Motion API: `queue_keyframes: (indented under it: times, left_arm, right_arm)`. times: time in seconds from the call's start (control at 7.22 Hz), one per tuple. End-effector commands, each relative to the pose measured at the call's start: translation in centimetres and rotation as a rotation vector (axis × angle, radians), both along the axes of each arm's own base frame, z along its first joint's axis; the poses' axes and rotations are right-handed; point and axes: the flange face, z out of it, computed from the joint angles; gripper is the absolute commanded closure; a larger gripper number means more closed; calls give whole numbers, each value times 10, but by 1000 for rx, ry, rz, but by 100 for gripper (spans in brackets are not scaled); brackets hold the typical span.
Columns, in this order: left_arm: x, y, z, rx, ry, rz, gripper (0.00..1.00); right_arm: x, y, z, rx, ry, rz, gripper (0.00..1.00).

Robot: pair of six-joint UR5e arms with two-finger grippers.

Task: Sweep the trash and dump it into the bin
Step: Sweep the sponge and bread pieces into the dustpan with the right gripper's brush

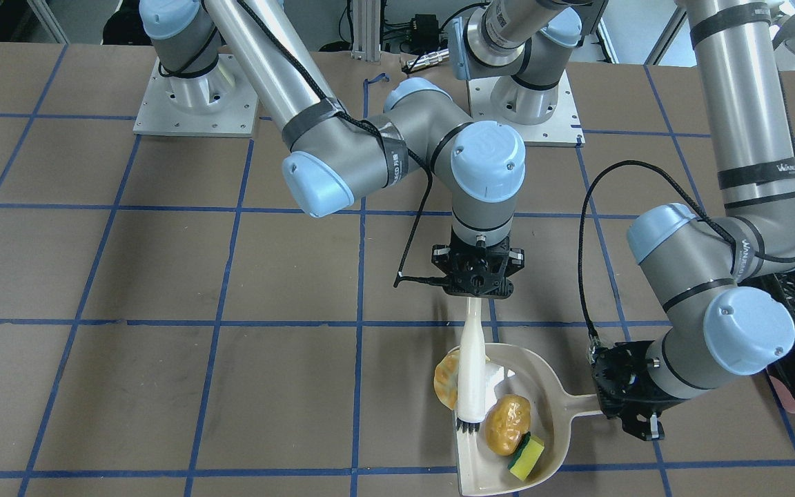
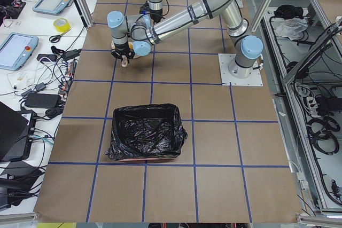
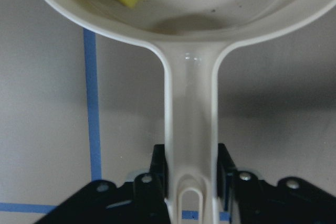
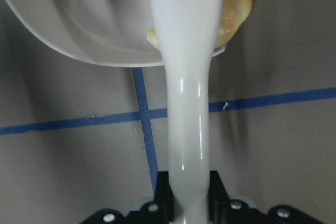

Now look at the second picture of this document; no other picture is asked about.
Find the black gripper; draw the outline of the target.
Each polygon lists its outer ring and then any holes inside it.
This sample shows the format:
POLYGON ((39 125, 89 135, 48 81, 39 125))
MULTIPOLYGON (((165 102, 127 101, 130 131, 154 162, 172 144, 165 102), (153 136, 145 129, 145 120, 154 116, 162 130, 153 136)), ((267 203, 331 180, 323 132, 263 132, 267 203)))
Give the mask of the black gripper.
POLYGON ((120 53, 125 54, 128 57, 128 54, 130 53, 130 48, 128 43, 127 44, 115 44, 116 49, 119 50, 120 53))
POLYGON ((162 2, 154 3, 154 2, 145 2, 139 8, 140 14, 150 14, 151 19, 154 23, 159 23, 163 18, 163 8, 162 2))

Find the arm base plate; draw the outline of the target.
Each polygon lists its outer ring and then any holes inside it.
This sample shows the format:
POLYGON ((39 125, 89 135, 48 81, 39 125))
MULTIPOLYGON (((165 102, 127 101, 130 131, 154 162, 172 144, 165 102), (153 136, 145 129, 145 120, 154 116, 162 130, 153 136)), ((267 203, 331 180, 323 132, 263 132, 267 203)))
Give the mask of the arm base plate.
POLYGON ((241 68, 235 63, 235 54, 219 53, 221 84, 223 86, 262 87, 262 77, 257 61, 253 67, 241 68))

